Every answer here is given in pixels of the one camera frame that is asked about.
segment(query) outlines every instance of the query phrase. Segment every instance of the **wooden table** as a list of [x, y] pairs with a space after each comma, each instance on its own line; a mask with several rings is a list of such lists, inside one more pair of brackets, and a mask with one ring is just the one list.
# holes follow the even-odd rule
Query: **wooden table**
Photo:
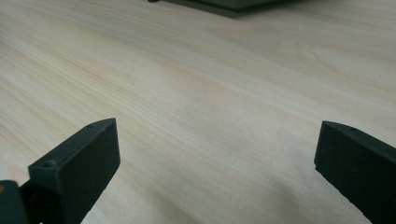
[[143, 0], [0, 2], [0, 178], [116, 118], [84, 223], [370, 223], [315, 171], [323, 120], [396, 146], [396, 2], [236, 18]]

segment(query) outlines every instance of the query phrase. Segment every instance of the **table surface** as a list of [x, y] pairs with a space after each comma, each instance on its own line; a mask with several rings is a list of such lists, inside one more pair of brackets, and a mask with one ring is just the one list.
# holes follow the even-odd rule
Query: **table surface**
[[370, 223], [314, 156], [323, 120], [396, 146], [395, 24], [394, 0], [2, 0], [0, 179], [116, 118], [83, 223]]

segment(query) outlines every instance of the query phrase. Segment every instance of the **light wood surface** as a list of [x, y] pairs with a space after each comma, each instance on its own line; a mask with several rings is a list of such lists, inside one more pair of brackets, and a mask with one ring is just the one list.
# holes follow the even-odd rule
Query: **light wood surface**
[[0, 179], [116, 118], [83, 223], [370, 223], [315, 171], [323, 120], [396, 146], [396, 2], [228, 18], [144, 0], [0, 1]]

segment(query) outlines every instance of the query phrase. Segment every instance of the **tabletop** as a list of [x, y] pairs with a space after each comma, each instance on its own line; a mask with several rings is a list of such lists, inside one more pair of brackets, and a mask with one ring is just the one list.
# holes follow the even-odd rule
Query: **tabletop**
[[323, 120], [396, 146], [396, 2], [219, 11], [1, 1], [0, 179], [116, 118], [121, 165], [83, 223], [370, 223], [314, 157]]

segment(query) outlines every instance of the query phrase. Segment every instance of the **wood grain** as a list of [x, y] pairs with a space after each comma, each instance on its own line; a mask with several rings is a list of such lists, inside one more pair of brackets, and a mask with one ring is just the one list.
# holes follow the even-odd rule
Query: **wood grain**
[[396, 146], [396, 2], [228, 18], [169, 2], [0, 2], [0, 178], [116, 118], [84, 223], [369, 223], [314, 169], [320, 123]]

